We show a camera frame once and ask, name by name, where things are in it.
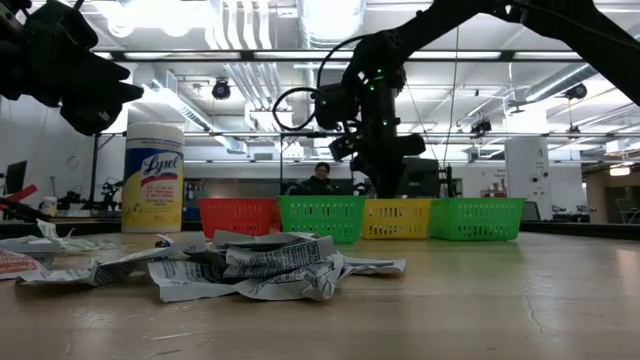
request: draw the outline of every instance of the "desk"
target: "desk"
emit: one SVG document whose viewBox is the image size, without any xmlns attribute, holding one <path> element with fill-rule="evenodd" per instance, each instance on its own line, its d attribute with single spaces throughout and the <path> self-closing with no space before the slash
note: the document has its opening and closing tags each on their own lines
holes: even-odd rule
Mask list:
<svg viewBox="0 0 640 360">
<path fill-rule="evenodd" d="M 176 235 L 179 239 L 185 234 Z M 123 252 L 153 236 L 103 235 Z M 640 354 L 640 243 L 521 234 L 512 243 L 361 241 L 407 258 L 333 299 L 163 304 L 145 276 L 96 289 L 0 283 L 6 359 L 613 359 Z M 102 253 L 113 257 L 116 251 Z M 61 257 L 63 266 L 86 257 Z"/>
</svg>

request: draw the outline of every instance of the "computer monitor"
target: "computer monitor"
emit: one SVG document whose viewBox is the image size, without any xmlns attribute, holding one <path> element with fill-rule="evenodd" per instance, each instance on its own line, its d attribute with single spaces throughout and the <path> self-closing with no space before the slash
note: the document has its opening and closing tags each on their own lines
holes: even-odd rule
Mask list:
<svg viewBox="0 0 640 360">
<path fill-rule="evenodd" d="M 437 160 L 405 158 L 404 164 L 404 173 L 396 193 L 398 196 L 440 196 L 440 167 Z"/>
<path fill-rule="evenodd" d="M 7 172 L 4 179 L 5 192 L 7 194 L 15 194 L 24 188 L 24 176 L 27 173 L 27 162 L 7 166 Z"/>
</svg>

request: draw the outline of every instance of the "red object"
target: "red object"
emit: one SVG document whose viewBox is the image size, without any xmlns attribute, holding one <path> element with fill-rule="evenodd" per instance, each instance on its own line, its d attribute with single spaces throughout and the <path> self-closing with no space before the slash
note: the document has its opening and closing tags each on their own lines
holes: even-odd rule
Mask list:
<svg viewBox="0 0 640 360">
<path fill-rule="evenodd" d="M 198 199 L 204 236 L 212 239 L 216 230 L 267 235 L 276 205 L 275 199 Z"/>
<path fill-rule="evenodd" d="M 8 196 L 6 199 L 14 202 L 20 202 L 20 200 L 24 200 L 27 197 L 35 194 L 38 191 L 38 188 L 35 185 L 29 185 L 26 188 L 22 189 L 22 191 L 12 194 Z M 4 205 L 0 205 L 0 210 L 4 209 Z"/>
</svg>

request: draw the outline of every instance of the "black cable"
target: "black cable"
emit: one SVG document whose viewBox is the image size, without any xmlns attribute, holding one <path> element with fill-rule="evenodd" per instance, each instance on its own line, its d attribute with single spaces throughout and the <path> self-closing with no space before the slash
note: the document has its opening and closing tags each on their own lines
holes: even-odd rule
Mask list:
<svg viewBox="0 0 640 360">
<path fill-rule="evenodd" d="M 77 0 L 76 3 L 73 4 L 73 8 L 79 11 L 82 7 L 82 4 L 84 4 L 84 0 Z"/>
<path fill-rule="evenodd" d="M 302 123 L 302 125 L 300 126 L 296 126 L 296 127 L 288 127 L 286 125 L 284 125 L 281 121 L 280 118 L 278 117 L 278 108 L 280 107 L 280 103 L 282 101 L 284 101 L 285 98 L 287 98 L 287 96 L 291 95 L 291 94 L 295 94 L 298 92 L 310 92 L 312 94 L 315 94 L 316 96 L 325 96 L 325 93 L 318 90 L 318 89 L 314 89 L 311 87 L 296 87 L 293 89 L 289 89 L 287 91 L 285 91 L 284 93 L 282 93 L 282 95 L 280 95 L 280 97 L 278 97 L 278 100 L 276 100 L 276 102 L 273 104 L 273 108 L 271 109 L 271 115 L 273 115 L 273 119 L 276 121 L 276 124 L 278 124 L 278 126 L 280 126 L 281 128 L 287 130 L 287 131 L 300 131 L 302 130 L 305 126 L 309 125 L 309 123 L 311 121 L 313 121 L 313 119 L 316 117 L 316 111 L 314 110 L 313 113 L 309 116 L 309 118 Z"/>
<path fill-rule="evenodd" d="M 280 95 L 278 97 L 278 99 L 276 100 L 276 102 L 273 104 L 273 108 L 271 109 L 271 114 L 273 115 L 274 120 L 276 121 L 276 124 L 278 124 L 278 126 L 280 126 L 282 129 L 285 129 L 287 131 L 300 131 L 302 130 L 304 127 L 306 127 L 307 125 L 309 125 L 310 122 L 313 121 L 313 119 L 316 117 L 316 112 L 315 110 L 313 111 L 313 113 L 311 115 L 309 115 L 309 118 L 302 123 L 302 125 L 300 126 L 296 126 L 296 127 L 288 127 L 284 124 L 282 124 L 282 122 L 280 121 L 280 118 L 278 117 L 277 114 L 277 109 L 280 106 L 280 103 L 282 103 L 282 101 L 284 101 L 284 99 L 291 95 L 291 94 L 295 94 L 297 92 L 310 92 L 315 94 L 316 96 L 324 96 L 325 94 L 321 91 L 318 90 L 320 88 L 320 80 L 322 78 L 322 70 L 324 70 L 324 66 L 326 65 L 326 63 L 329 61 L 329 59 L 331 58 L 331 55 L 333 55 L 336 51 L 340 50 L 340 48 L 351 44 L 352 42 L 358 41 L 358 40 L 362 40 L 366 35 L 360 35 L 360 36 L 356 36 L 350 39 L 347 39 L 343 42 L 341 42 L 340 44 L 336 45 L 333 47 L 333 49 L 331 49 L 331 51 L 329 51 L 329 53 L 327 54 L 327 56 L 324 57 L 324 59 L 322 59 L 322 62 L 320 63 L 320 67 L 318 68 L 318 81 L 316 84 L 316 89 L 311 88 L 311 87 L 296 87 L 293 89 L 290 89 L 288 91 L 285 91 L 282 95 Z"/>
<path fill-rule="evenodd" d="M 347 45 L 351 44 L 352 42 L 360 41 L 360 40 L 364 39 L 366 36 L 367 35 L 360 35 L 360 36 L 355 36 L 355 37 L 352 37 L 350 39 L 347 39 L 347 40 L 341 42 L 340 44 L 334 46 L 333 49 L 331 49 L 331 51 L 329 51 L 327 56 L 325 56 L 324 59 L 322 59 L 322 62 L 320 63 L 320 67 L 318 68 L 318 80 L 316 81 L 316 87 L 317 88 L 320 88 L 320 84 L 321 84 L 320 80 L 322 79 L 322 71 L 324 70 L 324 66 L 327 64 L 327 62 L 331 58 L 331 55 L 333 55 L 336 51 L 340 50 L 344 46 L 347 46 Z"/>
<path fill-rule="evenodd" d="M 555 12 L 553 10 L 545 9 L 545 8 L 537 6 L 537 5 L 531 5 L 531 4 L 523 3 L 523 2 L 520 2 L 520 1 L 514 1 L 513 3 L 516 4 L 517 6 L 523 8 L 523 9 L 538 11 L 538 12 L 545 13 L 547 15 L 551 15 L 551 16 L 553 16 L 555 18 L 558 18 L 558 19 L 560 19 L 562 21 L 568 22 L 569 24 L 571 24 L 573 26 L 577 26 L 577 27 L 581 28 L 582 30 L 587 31 L 587 32 L 589 32 L 589 33 L 591 33 L 593 35 L 599 36 L 599 37 L 601 37 L 601 38 L 603 38 L 605 40 L 614 42 L 614 43 L 616 43 L 618 45 L 621 45 L 621 46 L 624 46 L 624 47 L 627 47 L 627 48 L 630 48 L 630 49 L 634 49 L 634 50 L 639 50 L 640 51 L 640 45 L 638 45 L 638 44 L 628 43 L 628 42 L 625 42 L 623 40 L 616 39 L 616 38 L 611 37 L 611 36 L 609 36 L 607 34 L 601 33 L 598 30 L 594 30 L 594 29 L 592 29 L 592 28 L 590 28 L 590 27 L 588 27 L 586 25 L 580 24 L 579 22 L 577 22 L 577 21 L 575 21 L 575 20 L 573 20 L 571 18 L 568 18 L 568 17 L 566 17 L 566 16 L 564 16 L 564 15 L 562 15 L 560 13 L 557 13 L 557 12 Z"/>
</svg>

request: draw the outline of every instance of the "fluorescent light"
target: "fluorescent light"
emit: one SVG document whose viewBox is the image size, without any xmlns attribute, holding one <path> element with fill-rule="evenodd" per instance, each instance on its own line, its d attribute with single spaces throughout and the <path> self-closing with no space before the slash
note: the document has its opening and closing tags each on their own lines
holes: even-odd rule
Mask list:
<svg viewBox="0 0 640 360">
<path fill-rule="evenodd" d="M 325 70 L 344 70 L 349 66 L 349 64 L 325 64 Z M 318 70 L 320 68 L 320 63 L 310 63 L 310 64 L 293 64 L 293 68 L 296 70 Z"/>
<path fill-rule="evenodd" d="M 108 53 L 108 52 L 97 51 L 97 52 L 94 52 L 93 54 L 96 55 L 96 56 L 100 56 L 101 58 L 106 59 L 106 60 L 113 59 L 111 57 L 111 53 Z"/>
<path fill-rule="evenodd" d="M 320 50 L 300 50 L 300 51 L 257 51 L 254 53 L 256 59 L 318 59 L 322 60 L 329 54 L 329 51 Z M 331 55 L 331 59 L 351 59 L 353 51 L 336 51 Z"/>
<path fill-rule="evenodd" d="M 497 59 L 500 57 L 499 51 L 458 51 L 458 59 Z M 412 60 L 443 59 L 453 60 L 456 58 L 455 51 L 416 51 L 409 56 Z"/>
<path fill-rule="evenodd" d="M 578 53 L 572 51 L 519 51 L 517 52 L 514 59 L 518 60 L 574 60 L 581 59 Z"/>
<path fill-rule="evenodd" d="M 631 174 L 631 168 L 628 166 L 611 167 L 609 175 L 611 176 L 627 176 Z"/>
<path fill-rule="evenodd" d="M 157 60 L 166 61 L 198 61 L 198 60 L 239 60 L 240 53 L 237 51 L 172 51 L 172 52 L 153 52 L 153 51 L 127 51 L 124 56 L 130 60 Z"/>
<path fill-rule="evenodd" d="M 184 133 L 185 137 L 209 137 L 210 133 Z"/>
</svg>

